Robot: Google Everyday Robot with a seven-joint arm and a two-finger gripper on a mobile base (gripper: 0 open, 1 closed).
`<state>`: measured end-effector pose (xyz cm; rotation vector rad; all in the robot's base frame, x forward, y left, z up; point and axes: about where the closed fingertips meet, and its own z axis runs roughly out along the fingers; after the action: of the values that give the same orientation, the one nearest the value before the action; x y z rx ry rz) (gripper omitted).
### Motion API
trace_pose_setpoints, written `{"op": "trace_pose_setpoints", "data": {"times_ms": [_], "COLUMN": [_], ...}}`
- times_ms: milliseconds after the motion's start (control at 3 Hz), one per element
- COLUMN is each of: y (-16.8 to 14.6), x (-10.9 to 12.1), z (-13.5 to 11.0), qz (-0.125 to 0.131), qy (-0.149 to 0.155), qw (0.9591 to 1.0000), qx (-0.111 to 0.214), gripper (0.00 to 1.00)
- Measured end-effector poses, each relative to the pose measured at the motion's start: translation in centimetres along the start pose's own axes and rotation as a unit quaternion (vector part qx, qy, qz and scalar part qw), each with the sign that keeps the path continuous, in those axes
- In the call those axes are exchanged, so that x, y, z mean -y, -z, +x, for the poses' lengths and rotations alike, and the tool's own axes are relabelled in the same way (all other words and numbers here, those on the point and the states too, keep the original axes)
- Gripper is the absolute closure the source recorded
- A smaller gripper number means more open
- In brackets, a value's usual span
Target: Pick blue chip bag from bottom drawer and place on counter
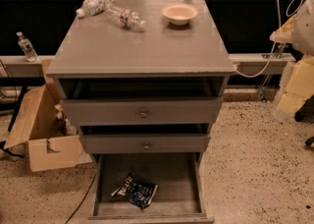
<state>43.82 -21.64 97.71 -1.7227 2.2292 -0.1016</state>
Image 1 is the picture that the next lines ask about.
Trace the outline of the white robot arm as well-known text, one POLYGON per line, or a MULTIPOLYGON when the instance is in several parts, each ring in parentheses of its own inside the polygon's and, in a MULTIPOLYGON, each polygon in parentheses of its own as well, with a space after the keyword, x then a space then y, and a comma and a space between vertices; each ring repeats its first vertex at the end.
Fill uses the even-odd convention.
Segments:
POLYGON ((314 0, 305 0, 296 14, 270 35, 270 40, 290 43, 303 54, 296 63, 285 66, 274 99, 273 116, 285 121, 314 95, 314 0))

